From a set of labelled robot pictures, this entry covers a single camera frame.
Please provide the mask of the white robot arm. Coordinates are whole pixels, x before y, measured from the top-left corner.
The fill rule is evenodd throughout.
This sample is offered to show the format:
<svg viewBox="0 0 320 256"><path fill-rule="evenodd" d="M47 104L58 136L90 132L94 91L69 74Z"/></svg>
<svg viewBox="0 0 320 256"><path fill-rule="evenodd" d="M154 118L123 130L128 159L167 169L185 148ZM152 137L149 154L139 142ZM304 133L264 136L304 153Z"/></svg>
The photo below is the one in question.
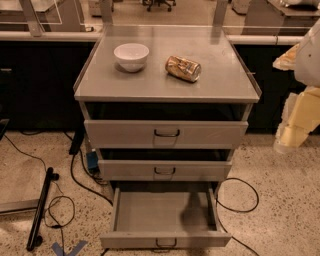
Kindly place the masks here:
<svg viewBox="0 0 320 256"><path fill-rule="evenodd" d="M301 146L320 125L320 21L273 66L293 70L295 79L305 85L303 92L289 94L275 135L274 149L285 154Z"/></svg>

